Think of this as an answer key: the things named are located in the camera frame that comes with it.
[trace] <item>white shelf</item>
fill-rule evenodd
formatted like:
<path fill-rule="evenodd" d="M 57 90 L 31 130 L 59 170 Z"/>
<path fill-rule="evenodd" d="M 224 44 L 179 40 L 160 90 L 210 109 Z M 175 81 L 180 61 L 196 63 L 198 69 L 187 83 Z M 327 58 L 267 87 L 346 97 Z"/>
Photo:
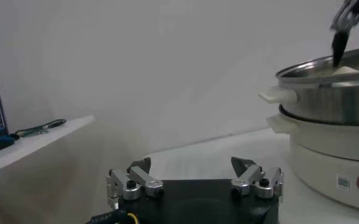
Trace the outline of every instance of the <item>white shelf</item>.
<path fill-rule="evenodd" d="M 25 156 L 59 140 L 60 138 L 86 126 L 94 121 L 94 116 L 86 116 L 63 124 L 60 127 L 50 129 L 49 133 L 15 141 L 14 145 L 0 150 L 0 169 L 8 166 Z"/>

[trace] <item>pot handle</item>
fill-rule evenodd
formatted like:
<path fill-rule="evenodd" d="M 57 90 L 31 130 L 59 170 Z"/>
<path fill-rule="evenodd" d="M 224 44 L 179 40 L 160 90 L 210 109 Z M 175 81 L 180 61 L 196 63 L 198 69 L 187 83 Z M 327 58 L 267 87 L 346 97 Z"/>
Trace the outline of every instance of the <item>pot handle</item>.
<path fill-rule="evenodd" d="M 290 134 L 295 128 L 298 127 L 296 122 L 284 118 L 281 114 L 266 118 L 266 122 L 277 134 Z"/>
<path fill-rule="evenodd" d="M 297 94 L 291 89 L 273 86 L 265 93 L 260 93 L 259 96 L 268 103 L 296 103 Z"/>

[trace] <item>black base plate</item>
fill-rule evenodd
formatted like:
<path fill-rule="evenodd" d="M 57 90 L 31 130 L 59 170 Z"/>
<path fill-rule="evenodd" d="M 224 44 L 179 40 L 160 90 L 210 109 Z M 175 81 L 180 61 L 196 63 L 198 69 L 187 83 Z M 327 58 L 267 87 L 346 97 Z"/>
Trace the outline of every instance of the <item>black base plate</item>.
<path fill-rule="evenodd" d="M 235 198 L 231 180 L 164 180 L 161 199 L 120 199 L 119 208 L 138 215 L 142 224 L 278 224 L 278 198 L 252 193 Z"/>

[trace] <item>stainless steel pot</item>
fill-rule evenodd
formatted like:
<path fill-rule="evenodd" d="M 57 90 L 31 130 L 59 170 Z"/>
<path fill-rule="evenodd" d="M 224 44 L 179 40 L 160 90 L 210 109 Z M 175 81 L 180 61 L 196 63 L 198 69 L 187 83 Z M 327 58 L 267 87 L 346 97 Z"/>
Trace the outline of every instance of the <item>stainless steel pot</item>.
<path fill-rule="evenodd" d="M 359 49 L 344 54 L 341 66 L 359 70 Z M 285 114 L 310 122 L 359 125 L 359 72 L 332 75 L 332 57 L 286 68 L 277 73 L 279 86 L 260 96 L 280 103 Z"/>

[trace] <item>white table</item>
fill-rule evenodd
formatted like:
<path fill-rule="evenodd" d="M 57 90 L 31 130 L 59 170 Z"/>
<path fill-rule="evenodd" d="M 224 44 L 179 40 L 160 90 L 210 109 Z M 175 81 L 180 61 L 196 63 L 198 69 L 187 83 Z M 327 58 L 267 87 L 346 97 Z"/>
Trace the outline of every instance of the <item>white table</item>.
<path fill-rule="evenodd" d="M 0 150 L 0 169 L 17 162 L 93 121 L 94 116 L 73 119 L 59 127 L 50 129 L 48 133 L 17 140 L 14 145 Z"/>
<path fill-rule="evenodd" d="M 285 173 L 281 224 L 359 224 L 359 209 L 331 200 L 307 187 L 290 169 L 289 140 L 271 129 L 197 145 L 157 152 L 150 174 L 161 180 L 220 179 L 235 177 L 230 157 L 252 159 L 266 170 L 281 167 Z"/>

